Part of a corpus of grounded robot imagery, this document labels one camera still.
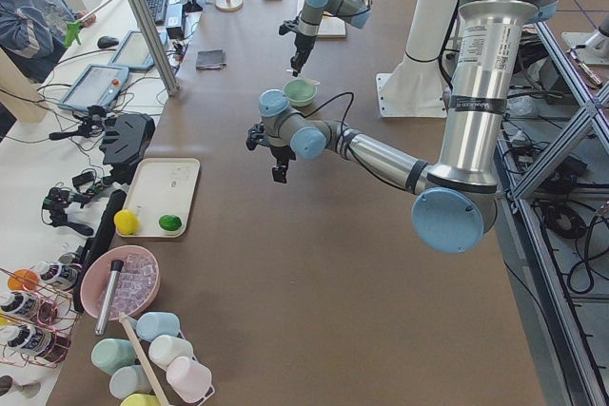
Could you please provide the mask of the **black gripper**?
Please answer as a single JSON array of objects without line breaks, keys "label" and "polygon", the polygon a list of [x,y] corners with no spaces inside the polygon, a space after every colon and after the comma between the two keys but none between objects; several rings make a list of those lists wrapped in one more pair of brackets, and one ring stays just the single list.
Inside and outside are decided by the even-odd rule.
[{"label": "black gripper", "polygon": [[314,48],[315,26],[302,18],[285,20],[279,27],[279,34],[286,35],[289,32],[295,33],[294,45],[296,47],[294,56],[290,58],[291,72],[294,77],[298,77],[300,68],[305,65]]},{"label": "black gripper", "polygon": [[274,145],[270,137],[265,133],[263,123],[257,123],[247,132],[246,148],[253,151],[258,145],[270,149],[276,164],[271,168],[273,181],[279,184],[287,183],[287,170],[290,161],[296,160],[294,151],[288,145]]}]

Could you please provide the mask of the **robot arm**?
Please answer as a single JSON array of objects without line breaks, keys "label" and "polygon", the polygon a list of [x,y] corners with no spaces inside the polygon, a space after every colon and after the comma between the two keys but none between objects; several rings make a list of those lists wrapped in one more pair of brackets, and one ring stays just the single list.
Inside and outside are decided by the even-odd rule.
[{"label": "robot arm", "polygon": [[269,149],[273,179],[330,151],[410,193],[410,220],[431,248],[473,248],[497,218],[493,155],[507,108],[522,30],[558,0],[416,0],[404,56],[376,77],[376,135],[346,120],[293,107],[280,89],[259,98],[246,147]]},{"label": "robot arm", "polygon": [[314,49],[320,25],[325,14],[339,18],[356,29],[365,26],[371,10],[372,0],[304,0],[297,16],[285,20],[279,33],[295,34],[294,55],[290,58],[291,72],[297,77]]}]

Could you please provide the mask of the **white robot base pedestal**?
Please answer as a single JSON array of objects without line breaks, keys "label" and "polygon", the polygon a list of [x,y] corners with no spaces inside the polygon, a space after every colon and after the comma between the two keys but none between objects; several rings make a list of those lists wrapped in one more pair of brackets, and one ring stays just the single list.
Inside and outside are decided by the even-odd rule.
[{"label": "white robot base pedestal", "polygon": [[403,60],[377,75],[380,114],[385,118],[444,118],[442,58],[459,0],[417,0]]}]

